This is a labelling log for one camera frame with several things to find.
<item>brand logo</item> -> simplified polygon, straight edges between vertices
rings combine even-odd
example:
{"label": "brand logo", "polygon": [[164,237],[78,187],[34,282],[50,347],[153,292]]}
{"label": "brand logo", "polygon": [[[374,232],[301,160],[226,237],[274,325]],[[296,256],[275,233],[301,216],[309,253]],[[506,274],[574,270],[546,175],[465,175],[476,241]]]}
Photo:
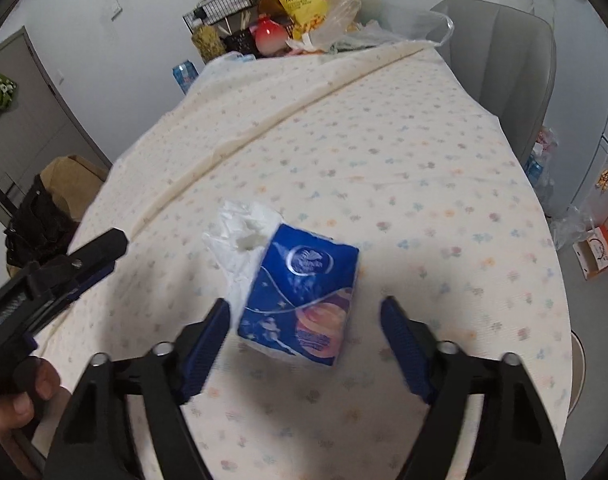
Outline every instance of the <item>brand logo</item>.
{"label": "brand logo", "polygon": [[297,276],[327,274],[333,268],[333,257],[311,247],[293,247],[286,256],[286,267]]}

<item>metal screw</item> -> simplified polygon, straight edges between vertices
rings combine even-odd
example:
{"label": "metal screw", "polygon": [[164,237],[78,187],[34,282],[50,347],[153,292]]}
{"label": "metal screw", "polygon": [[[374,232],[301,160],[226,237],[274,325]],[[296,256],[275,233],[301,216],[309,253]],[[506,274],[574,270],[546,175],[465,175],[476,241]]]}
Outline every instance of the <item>metal screw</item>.
{"label": "metal screw", "polygon": [[502,361],[504,361],[506,364],[511,365],[511,366],[519,366],[520,364],[522,364],[522,360],[520,359],[520,356],[517,354],[514,354],[513,352],[508,352],[508,353],[504,354],[502,356]]}
{"label": "metal screw", "polygon": [[91,357],[92,366],[101,366],[107,361],[108,361],[108,355],[103,354],[102,352],[95,354],[93,357]]}
{"label": "metal screw", "polygon": [[153,346],[153,354],[155,354],[156,356],[170,354],[172,351],[173,343],[169,343],[168,341],[164,341]]}
{"label": "metal screw", "polygon": [[437,349],[443,354],[453,355],[460,351],[460,347],[451,341],[440,341]]}

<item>green cloth with white flower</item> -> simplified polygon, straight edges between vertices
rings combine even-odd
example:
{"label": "green cloth with white flower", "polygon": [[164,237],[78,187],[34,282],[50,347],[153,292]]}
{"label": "green cloth with white flower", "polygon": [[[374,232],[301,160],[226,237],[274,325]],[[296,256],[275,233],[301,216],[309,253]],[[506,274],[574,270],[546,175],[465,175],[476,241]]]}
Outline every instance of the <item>green cloth with white flower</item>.
{"label": "green cloth with white flower", "polygon": [[6,110],[13,101],[17,83],[0,73],[0,111]]}

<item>light switch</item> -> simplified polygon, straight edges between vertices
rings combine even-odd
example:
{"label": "light switch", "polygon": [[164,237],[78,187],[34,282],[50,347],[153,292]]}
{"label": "light switch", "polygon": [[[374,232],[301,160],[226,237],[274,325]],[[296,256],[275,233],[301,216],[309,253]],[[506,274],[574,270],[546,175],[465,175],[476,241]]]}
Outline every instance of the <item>light switch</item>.
{"label": "light switch", "polygon": [[111,4],[111,21],[117,18],[122,13],[122,6],[118,0],[113,0]]}

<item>table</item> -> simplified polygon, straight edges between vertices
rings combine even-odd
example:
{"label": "table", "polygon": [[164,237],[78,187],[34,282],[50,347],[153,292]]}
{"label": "table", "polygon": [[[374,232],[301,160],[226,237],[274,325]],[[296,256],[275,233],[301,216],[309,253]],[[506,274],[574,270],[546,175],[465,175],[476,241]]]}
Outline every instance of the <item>table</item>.
{"label": "table", "polygon": [[[200,320],[225,294],[202,232],[223,200],[260,201],[359,247],[360,270],[332,369],[229,334],[183,408],[214,478],[396,477],[426,407],[380,330],[388,294],[469,354],[519,354],[560,440],[570,326],[542,210],[497,118],[434,50],[415,50],[259,61],[191,89],[115,165],[78,231],[74,245],[112,226],[131,244],[49,333],[44,356],[64,384],[94,352],[140,355]],[[451,479],[465,475],[480,407],[471,397]],[[141,403],[131,416],[147,478],[160,478]]]}

